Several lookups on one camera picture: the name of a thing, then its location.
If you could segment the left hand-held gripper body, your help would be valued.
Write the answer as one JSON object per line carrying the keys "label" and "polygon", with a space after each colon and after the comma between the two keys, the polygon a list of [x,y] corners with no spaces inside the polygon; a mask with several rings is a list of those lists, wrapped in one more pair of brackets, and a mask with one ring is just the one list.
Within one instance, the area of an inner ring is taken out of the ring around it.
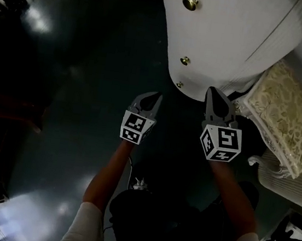
{"label": "left hand-held gripper body", "polygon": [[141,144],[156,124],[155,115],[155,110],[147,111],[130,106],[123,116],[120,138],[133,144]]}

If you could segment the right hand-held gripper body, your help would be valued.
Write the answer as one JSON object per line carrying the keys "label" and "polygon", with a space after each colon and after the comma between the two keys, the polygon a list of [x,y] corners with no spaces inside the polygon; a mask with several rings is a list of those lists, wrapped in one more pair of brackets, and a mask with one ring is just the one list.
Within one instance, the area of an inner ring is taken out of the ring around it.
{"label": "right hand-held gripper body", "polygon": [[230,162],[241,152],[242,130],[236,120],[223,121],[213,116],[202,122],[200,142],[208,161]]}

